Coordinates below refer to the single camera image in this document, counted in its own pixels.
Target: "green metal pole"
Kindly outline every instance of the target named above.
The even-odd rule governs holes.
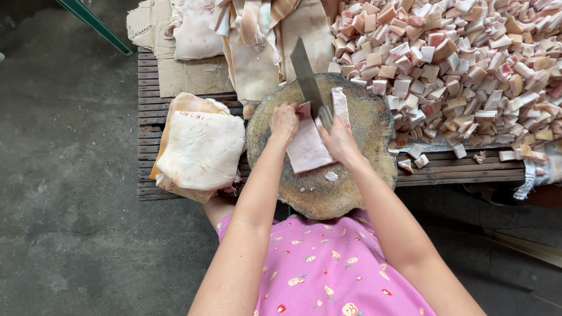
[[[107,26],[79,0],[57,0],[57,2],[81,19],[86,25],[100,33],[101,36],[113,44],[120,52],[127,56],[134,54],[133,50],[125,45],[120,38],[107,28]]]

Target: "left hand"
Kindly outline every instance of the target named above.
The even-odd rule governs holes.
[[[273,115],[269,120],[271,136],[279,136],[287,140],[289,144],[298,131],[298,115],[296,110],[298,103],[289,104],[283,102],[273,109]]]

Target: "hand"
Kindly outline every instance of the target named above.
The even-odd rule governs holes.
[[[280,137],[289,144],[298,131],[298,115],[296,110],[298,103],[289,104],[283,102],[273,109],[273,115],[269,120],[272,137]]]
[[[345,128],[338,116],[334,117],[330,133],[324,127],[319,127],[318,132],[330,156],[341,162],[347,169],[350,169],[352,163],[363,158],[351,135],[351,129]]]

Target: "wooden slat table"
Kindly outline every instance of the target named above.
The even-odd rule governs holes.
[[[154,54],[139,48],[138,55],[138,188],[139,201],[169,200],[183,198],[156,186],[156,181],[149,178],[150,171],[158,149],[160,138],[166,123],[167,110],[173,98],[160,98],[158,86],[158,67]],[[199,95],[202,98],[213,98],[229,107],[230,113],[242,116],[242,104],[237,101],[236,93]],[[426,186],[448,183],[501,182],[525,180],[525,166],[521,161],[500,162],[499,150],[510,148],[494,148],[486,151],[486,159],[479,165],[472,159],[478,150],[467,151],[466,158],[457,159],[453,152],[426,154],[429,164],[422,169],[415,165],[414,174],[398,168],[397,187]],[[408,159],[406,153],[400,153],[397,161]],[[242,182],[238,185],[238,193],[244,187],[250,175],[250,166],[243,153],[238,169],[242,174]]]

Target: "pile of diced pork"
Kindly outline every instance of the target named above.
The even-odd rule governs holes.
[[[339,11],[329,72],[383,97],[397,137],[441,134],[458,158],[464,140],[511,144],[539,163],[542,143],[562,138],[562,0],[351,0]]]

